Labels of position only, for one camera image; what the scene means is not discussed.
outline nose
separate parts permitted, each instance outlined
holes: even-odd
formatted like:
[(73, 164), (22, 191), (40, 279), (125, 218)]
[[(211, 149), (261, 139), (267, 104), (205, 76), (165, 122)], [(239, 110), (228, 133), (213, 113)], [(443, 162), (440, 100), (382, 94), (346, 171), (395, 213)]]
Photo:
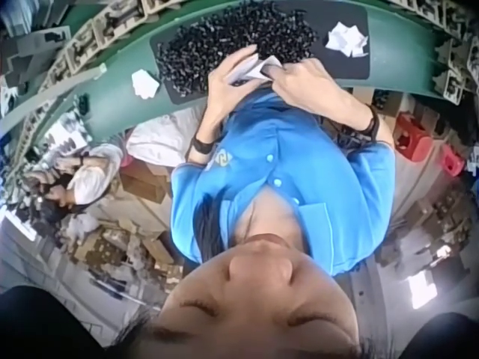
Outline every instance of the nose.
[(289, 285), (293, 263), (285, 256), (268, 251), (268, 243), (258, 242), (253, 251), (239, 254), (230, 261), (230, 280), (261, 282), (264, 286)]

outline white tissue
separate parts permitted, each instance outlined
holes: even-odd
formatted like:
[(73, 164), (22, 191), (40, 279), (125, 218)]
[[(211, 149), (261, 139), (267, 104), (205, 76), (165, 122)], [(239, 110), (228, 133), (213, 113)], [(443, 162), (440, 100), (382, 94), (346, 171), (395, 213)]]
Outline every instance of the white tissue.
[(236, 65), (228, 77), (228, 83), (233, 84), (239, 80), (252, 79), (271, 80), (261, 73), (265, 65), (282, 66), (275, 56), (269, 56), (266, 60), (260, 60), (258, 54), (254, 54)]
[(138, 70), (132, 74), (133, 88), (135, 95), (142, 99), (152, 99), (159, 88), (159, 82), (145, 70)]
[(361, 58), (366, 56), (363, 48), (367, 44), (367, 36), (361, 34), (357, 26), (348, 28), (345, 24), (338, 24), (329, 33), (327, 49), (341, 51), (347, 57)]

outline black tray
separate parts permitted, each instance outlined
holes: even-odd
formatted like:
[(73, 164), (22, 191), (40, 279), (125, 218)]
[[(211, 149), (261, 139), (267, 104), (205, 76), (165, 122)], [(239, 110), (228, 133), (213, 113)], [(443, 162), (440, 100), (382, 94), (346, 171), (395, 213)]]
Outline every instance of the black tray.
[[(318, 40), (311, 47), (311, 52), (323, 62), (324, 67), (331, 73), (335, 79), (355, 79), (366, 80), (370, 75), (370, 46), (369, 41), (363, 48), (365, 53), (369, 55), (362, 58), (347, 58), (339, 51), (332, 51), (325, 47), (328, 41), (328, 31), (331, 31), (338, 22), (342, 22), (345, 26), (356, 25), (364, 36), (369, 36), (369, 28), (367, 26), (367, 12), (362, 6), (341, 3), (336, 1), (318, 1), (318, 0), (287, 0), (277, 1), (278, 9), (289, 13), (292, 10), (304, 10), (305, 20), (317, 32)], [(151, 37), (150, 45), (153, 53), (156, 54), (158, 43), (167, 43), (171, 41), (180, 26), (189, 26), (198, 21), (191, 19), (182, 22), (181, 25), (173, 26), (168, 30)], [(173, 84), (166, 81), (165, 84), (168, 95), (175, 105), (182, 105), (195, 99), (204, 97), (204, 93), (192, 93), (188, 96), (181, 97)]]

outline green workbench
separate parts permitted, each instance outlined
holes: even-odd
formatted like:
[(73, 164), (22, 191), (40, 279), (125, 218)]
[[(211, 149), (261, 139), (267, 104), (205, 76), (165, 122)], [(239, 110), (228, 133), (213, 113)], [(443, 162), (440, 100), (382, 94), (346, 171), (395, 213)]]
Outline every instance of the green workbench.
[[(432, 28), (395, 13), (375, 0), (351, 1), (363, 6), (368, 15), (370, 35), (370, 78), (368, 80), (340, 80), (344, 87), (368, 86), (383, 90), (397, 90), (425, 96), (437, 96), (432, 77), (439, 66), (434, 53), (436, 35)], [(171, 26), (188, 19), (238, 3), (231, 0), (191, 0), (180, 10), (161, 15), (154, 24), (143, 26), (136, 39), (106, 59), (108, 70), (99, 79), (78, 86), (54, 111), (39, 131), (37, 138), (67, 110), (76, 94), (87, 93), (91, 114), (86, 125), (96, 139), (118, 133), (152, 118), (194, 105), (171, 103), (166, 89), (161, 87), (153, 99), (136, 96), (131, 75), (137, 70), (157, 73), (150, 38)]]

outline black wristwatch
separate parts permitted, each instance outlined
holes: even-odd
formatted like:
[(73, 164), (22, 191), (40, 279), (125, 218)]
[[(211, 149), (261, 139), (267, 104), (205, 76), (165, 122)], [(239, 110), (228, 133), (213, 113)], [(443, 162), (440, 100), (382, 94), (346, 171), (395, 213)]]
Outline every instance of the black wristwatch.
[(204, 142), (198, 140), (196, 136), (192, 139), (193, 148), (203, 155), (209, 155), (213, 150), (214, 145), (214, 142), (212, 144), (205, 144)]
[(379, 117), (377, 116), (376, 110), (372, 106), (368, 106), (371, 109), (372, 118), (369, 126), (359, 131), (364, 136), (370, 137), (372, 142), (376, 142), (377, 132), (379, 131)]

